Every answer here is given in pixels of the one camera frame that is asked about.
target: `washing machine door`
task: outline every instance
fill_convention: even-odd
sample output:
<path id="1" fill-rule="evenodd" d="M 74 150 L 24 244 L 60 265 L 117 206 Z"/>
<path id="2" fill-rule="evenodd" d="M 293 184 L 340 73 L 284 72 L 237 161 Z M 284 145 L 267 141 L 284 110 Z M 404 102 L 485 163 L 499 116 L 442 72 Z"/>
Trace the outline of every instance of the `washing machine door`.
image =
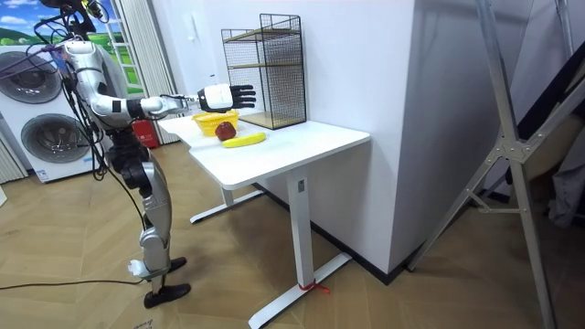
<path id="1" fill-rule="evenodd" d="M 0 68 L 26 56 L 22 51 L 0 54 Z M 15 101 L 40 104 L 54 100 L 61 93 L 61 77 L 57 69 L 39 56 L 33 56 L 8 69 L 3 72 L 3 77 L 7 78 L 0 80 L 0 92 Z"/>
<path id="2" fill-rule="evenodd" d="M 52 164 L 77 161 L 90 150 L 81 124 L 63 114 L 42 114 L 25 124 L 22 144 L 36 158 Z"/>

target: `yellow bowl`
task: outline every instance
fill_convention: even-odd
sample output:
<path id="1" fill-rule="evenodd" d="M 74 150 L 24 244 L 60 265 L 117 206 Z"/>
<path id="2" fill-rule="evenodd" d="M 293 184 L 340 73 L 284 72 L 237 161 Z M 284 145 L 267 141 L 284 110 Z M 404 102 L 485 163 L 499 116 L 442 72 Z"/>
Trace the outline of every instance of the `yellow bowl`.
<path id="1" fill-rule="evenodd" d="M 207 137 L 216 135 L 216 128 L 222 122 L 229 122 L 238 129 L 238 112 L 229 110 L 225 113 L 199 113 L 191 117 L 191 120 L 197 122 L 201 132 Z"/>

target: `red apple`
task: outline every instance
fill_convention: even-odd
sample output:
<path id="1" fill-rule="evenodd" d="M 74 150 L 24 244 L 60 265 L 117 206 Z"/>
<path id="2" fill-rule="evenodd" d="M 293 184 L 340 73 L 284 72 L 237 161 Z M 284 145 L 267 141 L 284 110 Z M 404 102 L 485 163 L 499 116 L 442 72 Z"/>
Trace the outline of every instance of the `red apple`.
<path id="1" fill-rule="evenodd" d="M 236 136 L 236 128 L 230 122 L 222 122 L 216 128 L 216 136 L 221 142 L 227 141 L 230 138 Z"/>

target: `white washing machine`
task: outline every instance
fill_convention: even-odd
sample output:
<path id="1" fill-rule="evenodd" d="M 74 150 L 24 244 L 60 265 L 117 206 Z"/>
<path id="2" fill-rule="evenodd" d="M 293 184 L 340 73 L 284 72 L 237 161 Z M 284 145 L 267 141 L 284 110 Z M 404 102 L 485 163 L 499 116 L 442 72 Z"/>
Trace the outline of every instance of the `white washing machine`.
<path id="1" fill-rule="evenodd" d="M 27 47 L 0 47 L 0 69 L 22 59 Z M 29 70 L 0 80 L 0 112 L 41 182 L 89 172 L 94 164 L 50 61 L 48 53 L 40 53 L 2 76 Z"/>

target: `desk top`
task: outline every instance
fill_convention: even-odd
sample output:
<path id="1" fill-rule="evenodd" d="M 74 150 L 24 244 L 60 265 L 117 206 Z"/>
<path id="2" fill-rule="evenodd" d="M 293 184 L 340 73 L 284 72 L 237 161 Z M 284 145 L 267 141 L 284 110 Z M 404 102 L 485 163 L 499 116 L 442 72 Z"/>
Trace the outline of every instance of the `desk top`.
<path id="1" fill-rule="evenodd" d="M 369 133 L 319 122 L 269 130 L 238 122 L 238 136 L 266 133 L 266 140 L 225 148 L 217 137 L 205 137 L 191 117 L 160 121 L 168 133 L 191 146 L 189 153 L 223 188 L 234 190 L 284 173 L 369 140 Z"/>

